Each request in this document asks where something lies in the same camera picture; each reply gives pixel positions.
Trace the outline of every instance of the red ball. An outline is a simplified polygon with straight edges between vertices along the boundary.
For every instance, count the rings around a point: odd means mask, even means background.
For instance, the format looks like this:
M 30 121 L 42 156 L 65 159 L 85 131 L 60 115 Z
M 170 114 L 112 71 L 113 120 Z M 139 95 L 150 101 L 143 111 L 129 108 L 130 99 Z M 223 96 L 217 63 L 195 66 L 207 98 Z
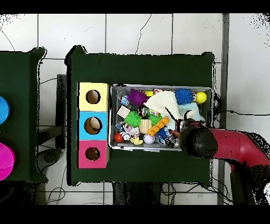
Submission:
M 122 138 L 122 135 L 117 132 L 115 135 L 114 135 L 114 138 L 113 138 L 116 142 L 123 142 L 123 138 Z

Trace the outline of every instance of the yellow ball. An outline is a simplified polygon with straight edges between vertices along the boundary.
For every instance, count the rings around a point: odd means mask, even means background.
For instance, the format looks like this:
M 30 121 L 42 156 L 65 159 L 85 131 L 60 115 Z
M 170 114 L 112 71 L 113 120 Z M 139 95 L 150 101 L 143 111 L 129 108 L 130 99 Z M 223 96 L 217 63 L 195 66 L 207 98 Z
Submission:
M 207 99 L 207 96 L 206 96 L 206 94 L 204 92 L 196 93 L 196 102 L 198 104 L 204 103 L 206 101 L 206 99 Z

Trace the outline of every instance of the green spiky ball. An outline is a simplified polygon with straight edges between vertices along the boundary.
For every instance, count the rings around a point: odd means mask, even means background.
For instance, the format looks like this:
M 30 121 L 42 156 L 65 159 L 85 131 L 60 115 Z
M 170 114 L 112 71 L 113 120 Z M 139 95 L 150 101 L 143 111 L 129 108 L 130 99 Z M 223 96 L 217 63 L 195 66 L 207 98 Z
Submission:
M 124 119 L 124 122 L 132 127 L 139 127 L 141 123 L 141 117 L 138 115 L 137 112 L 131 111 Z
M 154 126 L 157 122 L 159 122 L 162 119 L 162 116 L 160 114 L 158 116 L 149 114 L 148 119 L 151 121 L 151 125 Z

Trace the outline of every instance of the pink circle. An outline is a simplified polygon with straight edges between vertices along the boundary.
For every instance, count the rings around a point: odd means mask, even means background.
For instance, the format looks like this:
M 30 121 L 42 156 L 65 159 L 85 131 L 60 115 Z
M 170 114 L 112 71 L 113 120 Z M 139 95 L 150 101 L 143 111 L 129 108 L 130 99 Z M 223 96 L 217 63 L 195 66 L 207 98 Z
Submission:
M 10 175 L 14 160 L 15 155 L 11 148 L 0 143 L 0 181 Z

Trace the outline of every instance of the green tabletop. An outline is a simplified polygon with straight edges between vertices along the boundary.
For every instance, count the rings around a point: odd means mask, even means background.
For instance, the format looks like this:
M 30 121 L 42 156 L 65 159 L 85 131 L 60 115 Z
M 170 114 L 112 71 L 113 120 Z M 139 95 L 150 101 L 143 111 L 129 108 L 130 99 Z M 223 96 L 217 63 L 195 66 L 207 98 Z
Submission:
M 68 102 L 67 131 L 68 182 L 192 182 L 210 185 L 210 160 L 190 158 L 183 152 L 110 150 L 105 169 L 77 169 L 76 156 L 76 83 L 115 83 L 212 87 L 214 55 L 115 55 L 86 54 L 74 46 L 67 54 Z
M 15 163 L 6 181 L 45 182 L 37 170 L 38 62 L 44 48 L 31 52 L 0 52 L 0 96 L 9 104 L 9 118 L 0 125 L 0 142 L 15 154 Z

